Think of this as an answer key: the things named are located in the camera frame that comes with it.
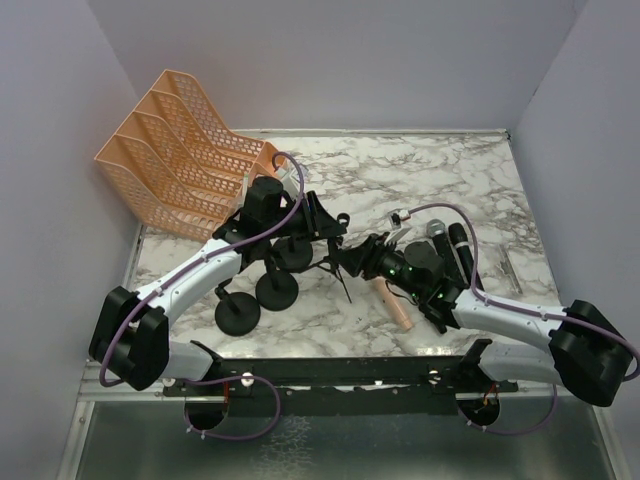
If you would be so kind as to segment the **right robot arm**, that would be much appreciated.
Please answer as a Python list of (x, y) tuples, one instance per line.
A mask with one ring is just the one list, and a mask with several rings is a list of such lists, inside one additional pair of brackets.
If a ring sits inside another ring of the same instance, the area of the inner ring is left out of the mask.
[(622, 336), (591, 303), (547, 307), (478, 297), (452, 277), (452, 263), (427, 241), (399, 250), (372, 234), (356, 247), (332, 245), (329, 251), (349, 275), (380, 277), (406, 292), (441, 333), (464, 328), (512, 339), (479, 351), (478, 368), (490, 380), (561, 385), (584, 402), (608, 407), (631, 364)]

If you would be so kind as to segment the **black tripod mic stand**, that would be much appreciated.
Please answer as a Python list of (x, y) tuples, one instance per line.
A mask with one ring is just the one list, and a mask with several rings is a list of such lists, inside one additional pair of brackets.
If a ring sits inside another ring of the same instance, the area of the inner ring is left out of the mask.
[[(336, 218), (341, 221), (344, 221), (346, 215), (348, 214), (339, 213)], [(311, 264), (303, 272), (317, 268), (328, 274), (333, 275), (342, 285), (344, 292), (346, 294), (347, 300), (349, 303), (351, 303), (352, 299), (347, 289), (344, 278), (342, 276), (341, 266), (339, 264), (339, 251), (341, 250), (341, 246), (342, 246), (345, 235), (335, 237), (335, 238), (321, 238), (320, 240), (326, 241), (327, 253), (320, 260), (317, 260), (317, 261), (312, 260)]]

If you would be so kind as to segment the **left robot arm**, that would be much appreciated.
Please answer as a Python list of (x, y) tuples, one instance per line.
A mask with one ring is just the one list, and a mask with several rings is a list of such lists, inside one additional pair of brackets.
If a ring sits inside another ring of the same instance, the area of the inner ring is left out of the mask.
[(263, 310), (283, 311), (296, 301), (294, 276), (312, 268), (312, 242), (345, 235), (349, 221), (346, 213), (329, 214), (314, 192), (291, 196), (275, 178), (254, 180), (243, 205), (190, 259), (135, 291), (109, 292), (89, 345), (100, 383), (142, 391), (160, 379), (204, 379), (215, 353), (171, 342), (172, 325), (214, 292), (218, 328), (229, 336), (250, 333)]

